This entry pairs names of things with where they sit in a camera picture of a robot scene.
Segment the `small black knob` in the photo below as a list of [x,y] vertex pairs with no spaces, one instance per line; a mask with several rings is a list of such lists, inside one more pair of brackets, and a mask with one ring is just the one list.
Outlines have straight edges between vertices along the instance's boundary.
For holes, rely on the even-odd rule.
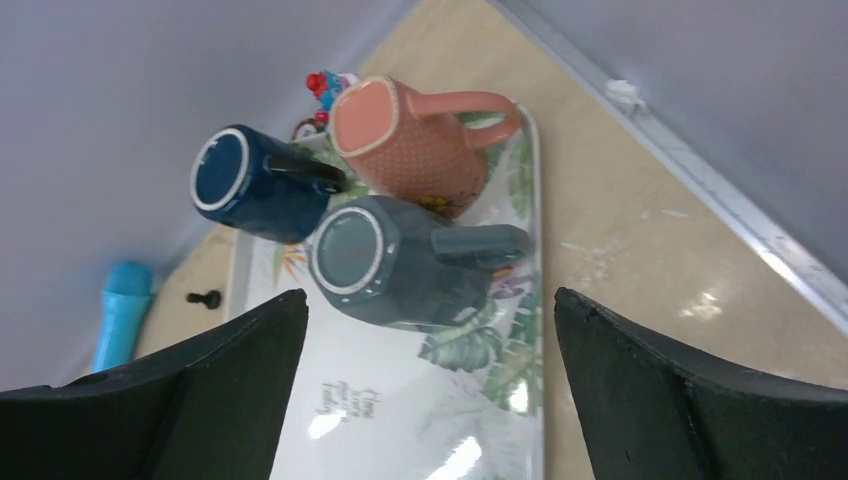
[[206,295],[189,293],[186,295],[186,301],[188,303],[202,303],[206,305],[206,308],[209,310],[215,310],[221,306],[221,292],[218,290],[209,290]]

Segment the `pink polka dot mug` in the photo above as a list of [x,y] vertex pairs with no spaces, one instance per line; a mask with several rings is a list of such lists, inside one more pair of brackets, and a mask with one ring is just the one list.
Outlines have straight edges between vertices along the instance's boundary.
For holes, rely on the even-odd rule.
[[[471,129],[456,113],[501,112],[495,125]],[[379,194],[454,218],[486,183],[483,149],[521,125],[515,105],[488,92],[426,95],[389,77],[370,77],[345,90],[330,111],[333,147]]]

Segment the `tray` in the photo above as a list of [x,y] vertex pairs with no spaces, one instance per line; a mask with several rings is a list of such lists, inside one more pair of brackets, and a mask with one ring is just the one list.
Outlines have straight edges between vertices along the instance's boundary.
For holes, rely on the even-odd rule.
[[[308,296],[271,479],[543,478],[539,135],[519,108],[522,129],[487,150],[486,188],[457,223],[522,227],[535,254],[498,272],[489,303],[463,327],[425,334],[347,317],[309,276],[309,239],[288,246],[236,234],[225,318],[289,289]],[[498,121],[484,112],[460,118],[472,128]],[[324,135],[298,143],[352,174]],[[331,206],[368,193],[356,182]]]

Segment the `table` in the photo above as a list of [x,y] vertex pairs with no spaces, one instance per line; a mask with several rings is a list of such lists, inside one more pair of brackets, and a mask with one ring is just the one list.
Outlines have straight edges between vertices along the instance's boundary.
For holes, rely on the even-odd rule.
[[[593,478],[553,329],[560,286],[730,361],[848,388],[848,339],[485,1],[423,0],[359,73],[424,93],[497,92],[539,124],[548,478]],[[217,227],[174,271],[137,355],[220,323],[184,296],[225,290],[231,246]]]

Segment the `mug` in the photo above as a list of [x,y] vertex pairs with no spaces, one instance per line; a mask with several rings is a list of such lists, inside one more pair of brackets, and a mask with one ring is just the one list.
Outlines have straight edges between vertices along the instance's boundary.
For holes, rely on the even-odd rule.
[[[495,125],[470,129],[455,115],[470,111],[501,112],[505,117]],[[501,95],[424,95],[389,77],[370,77],[336,99],[329,130],[338,154],[375,192],[436,204],[444,216],[453,218],[485,186],[483,149],[506,141],[520,125],[515,104]]]
[[191,198],[201,215],[257,237],[299,243],[318,226],[344,172],[244,125],[216,133],[191,169]]
[[328,302],[374,325],[454,327],[486,303],[494,271],[523,259],[530,238],[512,225],[451,226],[382,195],[327,212],[309,269]]

